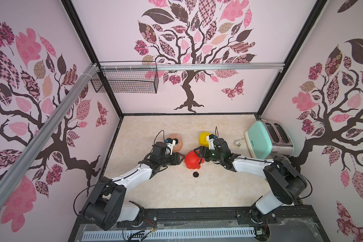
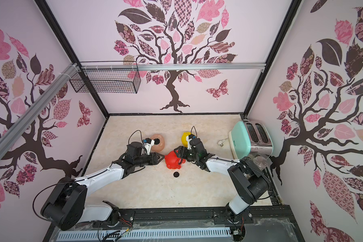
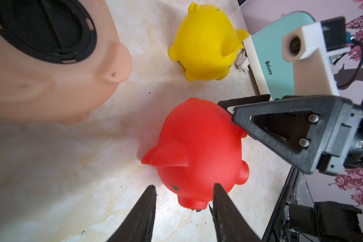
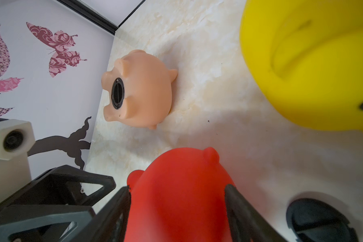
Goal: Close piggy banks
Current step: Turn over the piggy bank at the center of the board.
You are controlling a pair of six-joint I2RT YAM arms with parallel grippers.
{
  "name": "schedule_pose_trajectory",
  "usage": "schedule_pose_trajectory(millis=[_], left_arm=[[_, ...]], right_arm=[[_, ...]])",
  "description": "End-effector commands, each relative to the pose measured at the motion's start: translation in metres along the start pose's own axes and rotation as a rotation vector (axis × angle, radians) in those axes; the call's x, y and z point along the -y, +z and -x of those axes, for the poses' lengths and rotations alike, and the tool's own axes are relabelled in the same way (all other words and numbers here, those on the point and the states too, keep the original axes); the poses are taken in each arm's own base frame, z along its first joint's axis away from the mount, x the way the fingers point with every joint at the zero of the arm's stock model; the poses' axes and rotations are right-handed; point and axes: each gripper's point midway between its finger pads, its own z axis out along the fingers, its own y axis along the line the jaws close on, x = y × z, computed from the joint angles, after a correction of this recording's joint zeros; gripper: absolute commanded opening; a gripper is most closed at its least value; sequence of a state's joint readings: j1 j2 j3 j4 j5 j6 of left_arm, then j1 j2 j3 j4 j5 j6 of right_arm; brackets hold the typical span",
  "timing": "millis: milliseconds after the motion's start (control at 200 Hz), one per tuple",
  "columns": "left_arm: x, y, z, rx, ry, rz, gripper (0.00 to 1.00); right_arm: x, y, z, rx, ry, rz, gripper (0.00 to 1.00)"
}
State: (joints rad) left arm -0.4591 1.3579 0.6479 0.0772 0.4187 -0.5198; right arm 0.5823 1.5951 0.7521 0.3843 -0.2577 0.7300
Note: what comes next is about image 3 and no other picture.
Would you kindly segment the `red piggy bank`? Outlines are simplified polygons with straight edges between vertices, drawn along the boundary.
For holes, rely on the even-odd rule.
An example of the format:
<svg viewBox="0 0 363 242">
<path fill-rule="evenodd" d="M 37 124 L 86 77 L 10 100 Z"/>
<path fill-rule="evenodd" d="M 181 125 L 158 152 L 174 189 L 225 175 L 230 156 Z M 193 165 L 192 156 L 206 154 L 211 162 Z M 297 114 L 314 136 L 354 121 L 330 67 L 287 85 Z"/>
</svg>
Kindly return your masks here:
<svg viewBox="0 0 363 242">
<path fill-rule="evenodd" d="M 215 184 L 229 192 L 249 179 L 249 166 L 242 159 L 246 136 L 219 105 L 190 98 L 171 111 L 158 144 L 141 162 L 157 169 L 182 207 L 204 210 L 213 200 Z"/>
</svg>

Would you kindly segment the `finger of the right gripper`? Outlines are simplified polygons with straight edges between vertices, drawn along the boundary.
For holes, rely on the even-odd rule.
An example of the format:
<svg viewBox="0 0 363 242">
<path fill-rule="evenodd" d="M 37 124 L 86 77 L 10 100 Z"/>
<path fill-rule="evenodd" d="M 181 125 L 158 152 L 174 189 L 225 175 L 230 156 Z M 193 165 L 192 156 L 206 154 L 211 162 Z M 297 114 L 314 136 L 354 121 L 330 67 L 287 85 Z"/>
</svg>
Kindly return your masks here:
<svg viewBox="0 0 363 242">
<path fill-rule="evenodd" d="M 242 105 L 259 103 L 259 102 L 266 102 L 266 101 L 269 101 L 270 99 L 271 99 L 270 94 L 264 94 L 264 95 L 223 100 L 223 101 L 219 101 L 217 103 L 217 105 L 220 106 L 221 108 L 223 108 L 229 114 L 232 114 L 233 112 L 228 111 L 229 107 L 233 107 L 233 110 L 234 110 L 236 106 L 242 106 Z"/>
</svg>

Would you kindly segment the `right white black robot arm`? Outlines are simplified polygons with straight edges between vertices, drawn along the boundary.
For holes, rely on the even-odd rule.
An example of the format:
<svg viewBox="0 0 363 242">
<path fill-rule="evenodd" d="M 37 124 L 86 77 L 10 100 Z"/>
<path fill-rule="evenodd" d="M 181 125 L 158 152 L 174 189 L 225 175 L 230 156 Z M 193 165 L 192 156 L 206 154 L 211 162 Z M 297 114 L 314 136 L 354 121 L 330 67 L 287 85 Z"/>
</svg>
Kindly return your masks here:
<svg viewBox="0 0 363 242">
<path fill-rule="evenodd" d="M 232 122 L 305 174 L 337 175 L 343 168 L 363 168 L 363 101 L 338 96 L 259 95 L 220 101 L 233 108 Z M 363 242 L 361 213 L 349 205 L 317 202 L 291 205 L 291 227 L 326 242 Z"/>
</svg>

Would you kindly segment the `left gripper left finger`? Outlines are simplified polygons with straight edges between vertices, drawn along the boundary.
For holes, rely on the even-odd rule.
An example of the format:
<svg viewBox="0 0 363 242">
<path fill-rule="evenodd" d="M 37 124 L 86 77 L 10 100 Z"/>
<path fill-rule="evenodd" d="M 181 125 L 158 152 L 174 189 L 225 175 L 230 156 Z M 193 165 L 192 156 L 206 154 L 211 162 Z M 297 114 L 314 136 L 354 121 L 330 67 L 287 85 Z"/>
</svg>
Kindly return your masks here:
<svg viewBox="0 0 363 242">
<path fill-rule="evenodd" d="M 150 242 L 155 222 L 156 196 L 155 186 L 149 185 L 107 242 Z"/>
</svg>

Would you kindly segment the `black plug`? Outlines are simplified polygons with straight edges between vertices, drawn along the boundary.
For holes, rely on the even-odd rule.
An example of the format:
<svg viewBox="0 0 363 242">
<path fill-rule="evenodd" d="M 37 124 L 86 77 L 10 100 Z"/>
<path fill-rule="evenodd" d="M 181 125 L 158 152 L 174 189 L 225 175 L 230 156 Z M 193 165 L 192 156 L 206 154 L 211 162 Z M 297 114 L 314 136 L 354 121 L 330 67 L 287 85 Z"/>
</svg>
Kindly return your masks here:
<svg viewBox="0 0 363 242">
<path fill-rule="evenodd" d="M 97 44 L 94 22 L 80 1 L 0 1 L 0 36 L 54 64 L 83 61 Z"/>
</svg>

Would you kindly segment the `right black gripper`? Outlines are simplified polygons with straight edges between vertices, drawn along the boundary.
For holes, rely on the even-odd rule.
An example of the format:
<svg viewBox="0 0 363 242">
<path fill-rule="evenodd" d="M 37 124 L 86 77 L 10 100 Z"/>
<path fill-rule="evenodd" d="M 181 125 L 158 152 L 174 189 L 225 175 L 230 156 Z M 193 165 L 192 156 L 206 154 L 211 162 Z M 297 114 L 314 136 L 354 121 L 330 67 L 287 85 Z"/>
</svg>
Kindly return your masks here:
<svg viewBox="0 0 363 242">
<path fill-rule="evenodd" d="M 340 96 L 291 97 L 236 106 L 232 122 L 299 171 L 338 175 L 363 169 L 362 108 Z"/>
</svg>

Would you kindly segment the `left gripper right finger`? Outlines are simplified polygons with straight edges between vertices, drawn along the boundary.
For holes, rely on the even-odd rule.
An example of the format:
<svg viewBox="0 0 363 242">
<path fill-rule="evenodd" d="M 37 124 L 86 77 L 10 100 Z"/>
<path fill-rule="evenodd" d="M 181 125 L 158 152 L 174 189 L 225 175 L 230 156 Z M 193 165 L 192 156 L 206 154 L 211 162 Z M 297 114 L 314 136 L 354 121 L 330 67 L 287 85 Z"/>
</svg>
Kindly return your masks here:
<svg viewBox="0 0 363 242">
<path fill-rule="evenodd" d="M 221 184 L 215 184 L 210 207 L 219 242 L 260 242 Z"/>
</svg>

